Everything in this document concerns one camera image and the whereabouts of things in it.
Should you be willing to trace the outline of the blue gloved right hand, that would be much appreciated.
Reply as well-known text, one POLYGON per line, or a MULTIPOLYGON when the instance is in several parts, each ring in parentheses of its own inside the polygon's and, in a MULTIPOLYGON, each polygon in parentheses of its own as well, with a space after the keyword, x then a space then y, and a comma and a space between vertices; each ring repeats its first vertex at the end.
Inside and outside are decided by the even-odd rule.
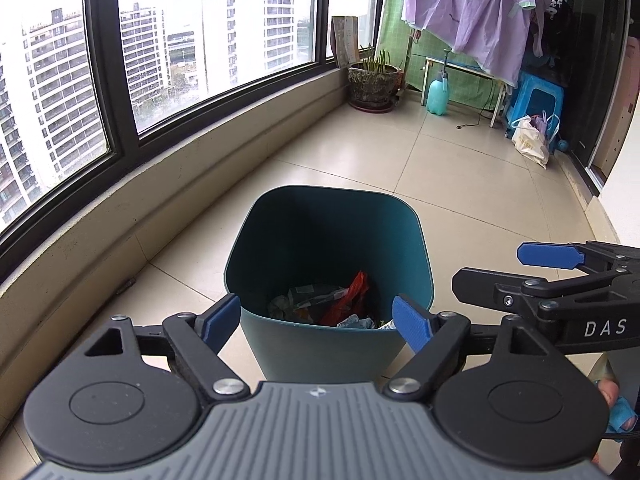
POLYGON ((608 426, 606 434, 616 442, 622 442, 623 436, 630 434, 636 426, 638 415, 629 402, 620 395, 620 386, 616 380, 601 378, 594 382, 606 404, 608 404, 608 426))

